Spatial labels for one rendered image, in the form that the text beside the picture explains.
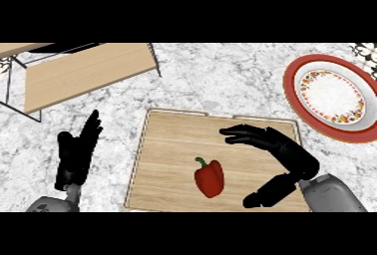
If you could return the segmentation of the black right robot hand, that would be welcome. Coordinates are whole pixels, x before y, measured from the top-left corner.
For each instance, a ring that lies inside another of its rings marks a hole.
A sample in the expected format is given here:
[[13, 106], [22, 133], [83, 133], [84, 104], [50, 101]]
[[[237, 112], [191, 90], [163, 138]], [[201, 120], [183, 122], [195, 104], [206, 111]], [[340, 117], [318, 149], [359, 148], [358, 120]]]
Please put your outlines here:
[[287, 173], [275, 175], [257, 191], [242, 198], [242, 207], [272, 207], [296, 190], [296, 183], [309, 180], [318, 173], [319, 161], [297, 142], [272, 127], [237, 125], [222, 128], [228, 144], [242, 143], [266, 150]]

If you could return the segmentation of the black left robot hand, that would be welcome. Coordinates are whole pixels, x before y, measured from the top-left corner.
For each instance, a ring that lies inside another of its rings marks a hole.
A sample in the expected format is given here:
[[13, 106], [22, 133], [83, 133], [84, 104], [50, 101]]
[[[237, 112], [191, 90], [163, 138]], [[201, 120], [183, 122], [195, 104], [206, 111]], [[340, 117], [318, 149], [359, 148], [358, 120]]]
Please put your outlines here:
[[68, 131], [58, 134], [59, 145], [59, 166], [55, 188], [61, 191], [68, 189], [71, 184], [83, 185], [87, 179], [92, 155], [98, 144], [101, 127], [99, 111], [93, 110], [86, 121], [81, 133], [72, 136]]

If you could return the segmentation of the red bell pepper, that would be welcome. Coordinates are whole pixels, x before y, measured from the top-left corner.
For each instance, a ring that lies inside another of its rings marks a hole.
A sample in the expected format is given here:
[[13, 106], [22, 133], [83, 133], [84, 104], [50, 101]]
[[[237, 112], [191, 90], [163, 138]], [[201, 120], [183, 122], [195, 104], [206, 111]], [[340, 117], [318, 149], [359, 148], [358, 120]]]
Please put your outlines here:
[[201, 157], [194, 160], [200, 163], [200, 169], [194, 172], [197, 188], [207, 198], [213, 198], [223, 191], [222, 166], [216, 160], [206, 162]]

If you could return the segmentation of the red rimmed floral plate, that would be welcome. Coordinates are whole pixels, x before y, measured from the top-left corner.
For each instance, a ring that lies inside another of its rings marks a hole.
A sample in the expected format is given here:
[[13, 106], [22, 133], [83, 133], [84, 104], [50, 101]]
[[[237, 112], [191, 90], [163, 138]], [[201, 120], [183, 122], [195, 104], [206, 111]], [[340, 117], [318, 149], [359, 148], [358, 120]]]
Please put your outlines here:
[[353, 64], [328, 55], [302, 56], [287, 66], [282, 87], [318, 132], [344, 142], [377, 141], [377, 82]]

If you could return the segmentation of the black white patterned object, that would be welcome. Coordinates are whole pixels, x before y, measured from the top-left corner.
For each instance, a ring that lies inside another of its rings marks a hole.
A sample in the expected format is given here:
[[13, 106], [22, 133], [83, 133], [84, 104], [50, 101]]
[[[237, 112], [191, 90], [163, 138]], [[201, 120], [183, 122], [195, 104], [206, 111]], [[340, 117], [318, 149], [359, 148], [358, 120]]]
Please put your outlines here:
[[350, 43], [349, 47], [362, 70], [377, 81], [377, 43]]

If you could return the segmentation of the wooden shelf with black frame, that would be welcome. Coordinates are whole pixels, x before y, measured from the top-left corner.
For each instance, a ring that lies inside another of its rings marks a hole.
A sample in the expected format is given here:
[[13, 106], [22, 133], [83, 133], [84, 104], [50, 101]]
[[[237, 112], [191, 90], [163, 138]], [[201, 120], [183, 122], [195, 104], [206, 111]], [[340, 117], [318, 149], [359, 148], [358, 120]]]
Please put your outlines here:
[[16, 54], [46, 46], [50, 43], [0, 44], [0, 57], [10, 58], [27, 71], [24, 110], [15, 109], [7, 102], [0, 101], [0, 105], [37, 123], [41, 119], [31, 113], [160, 69], [152, 43], [105, 43], [35, 66], [16, 59]]

